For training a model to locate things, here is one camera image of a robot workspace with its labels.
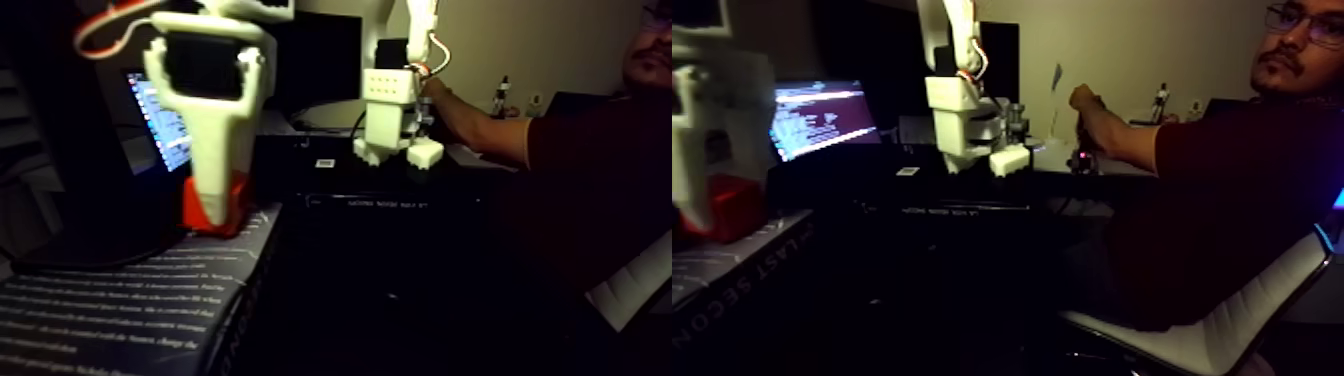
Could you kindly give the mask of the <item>person's left hand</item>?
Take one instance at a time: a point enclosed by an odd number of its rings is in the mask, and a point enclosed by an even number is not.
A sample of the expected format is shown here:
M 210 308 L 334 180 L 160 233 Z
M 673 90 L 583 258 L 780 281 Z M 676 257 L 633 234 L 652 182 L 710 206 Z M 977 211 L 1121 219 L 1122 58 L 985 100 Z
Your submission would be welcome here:
M 1082 120 L 1106 111 L 1101 98 L 1087 85 L 1075 86 L 1068 97 L 1068 105 Z

